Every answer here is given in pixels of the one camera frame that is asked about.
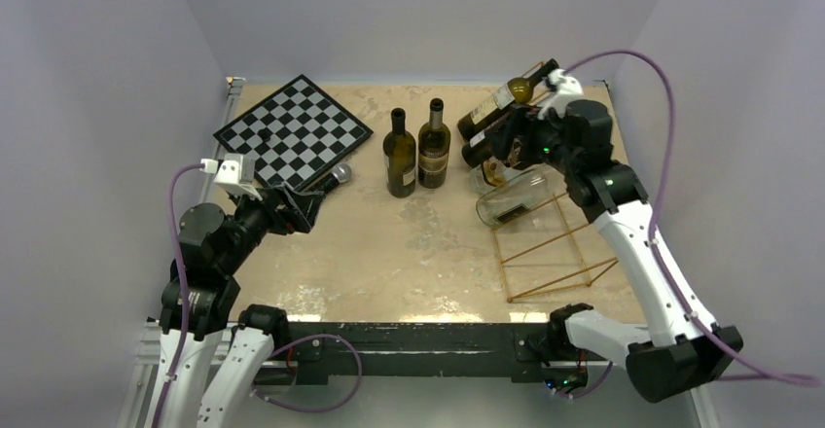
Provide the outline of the green wine bottle dark label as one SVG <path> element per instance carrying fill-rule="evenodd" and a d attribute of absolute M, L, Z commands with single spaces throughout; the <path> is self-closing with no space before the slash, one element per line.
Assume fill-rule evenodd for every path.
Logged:
<path fill-rule="evenodd" d="M 461 156 L 468 167 L 475 168 L 490 159 L 505 161 L 508 158 L 511 143 L 505 138 L 506 126 L 506 122 L 494 124 L 473 136 L 462 147 Z"/>

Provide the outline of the clear square liquor bottle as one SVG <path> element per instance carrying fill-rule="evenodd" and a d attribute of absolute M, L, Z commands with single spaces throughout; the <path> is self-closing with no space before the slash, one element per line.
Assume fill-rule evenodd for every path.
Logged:
<path fill-rule="evenodd" d="M 506 166 L 496 158 L 491 158 L 470 170 L 470 180 L 475 192 L 484 195 L 505 185 L 519 174 L 519 170 Z"/>

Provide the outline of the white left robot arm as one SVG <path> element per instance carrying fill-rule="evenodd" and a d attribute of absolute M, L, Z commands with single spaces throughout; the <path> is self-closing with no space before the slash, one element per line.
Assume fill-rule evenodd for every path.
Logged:
<path fill-rule="evenodd" d="M 212 202 L 182 214 L 176 275 L 161 294 L 159 374 L 146 426 L 228 426 L 262 364 L 287 352 L 285 311 L 251 305 L 225 362 L 210 371 L 240 291 L 235 273 L 268 234 L 310 232 L 325 197 L 273 187 L 260 199 L 234 197 L 232 214 Z"/>

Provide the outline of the tall dark green bottle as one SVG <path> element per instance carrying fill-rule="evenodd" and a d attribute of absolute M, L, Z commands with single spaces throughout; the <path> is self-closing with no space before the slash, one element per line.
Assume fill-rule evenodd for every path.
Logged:
<path fill-rule="evenodd" d="M 382 142 L 386 186 L 390 194 L 403 198 L 411 195 L 416 187 L 416 142 L 406 129 L 404 109 L 394 108 L 390 119 L 391 130 Z"/>

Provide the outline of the clear glass bottle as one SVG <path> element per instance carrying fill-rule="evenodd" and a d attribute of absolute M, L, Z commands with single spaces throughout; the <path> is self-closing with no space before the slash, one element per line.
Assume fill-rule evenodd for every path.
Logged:
<path fill-rule="evenodd" d="M 547 165 L 533 166 L 482 195 L 476 212 L 483 224 L 497 228 L 551 201 L 563 191 L 563 176 Z"/>

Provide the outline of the green bottle silver neck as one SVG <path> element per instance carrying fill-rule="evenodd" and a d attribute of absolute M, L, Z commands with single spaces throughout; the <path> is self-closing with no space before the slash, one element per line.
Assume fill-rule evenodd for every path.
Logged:
<path fill-rule="evenodd" d="M 427 189 L 437 189 L 447 179 L 451 133 L 443 121 L 444 108 L 441 98 L 433 98 L 428 121 L 418 132 L 417 179 Z"/>

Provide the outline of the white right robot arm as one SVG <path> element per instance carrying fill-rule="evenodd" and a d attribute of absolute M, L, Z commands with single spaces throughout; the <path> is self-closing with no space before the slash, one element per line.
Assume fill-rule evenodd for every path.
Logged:
<path fill-rule="evenodd" d="M 654 231 L 653 208 L 631 167 L 613 157 L 613 120 L 596 101 L 563 111 L 519 105 L 484 137 L 513 168 L 548 165 L 614 251 L 641 305 L 647 328 L 608 319 L 585 303 L 551 314 L 546 343 L 557 356 L 588 350 L 623 368 L 636 392 L 658 403 L 720 378 L 743 340 L 722 327 L 698 298 Z"/>

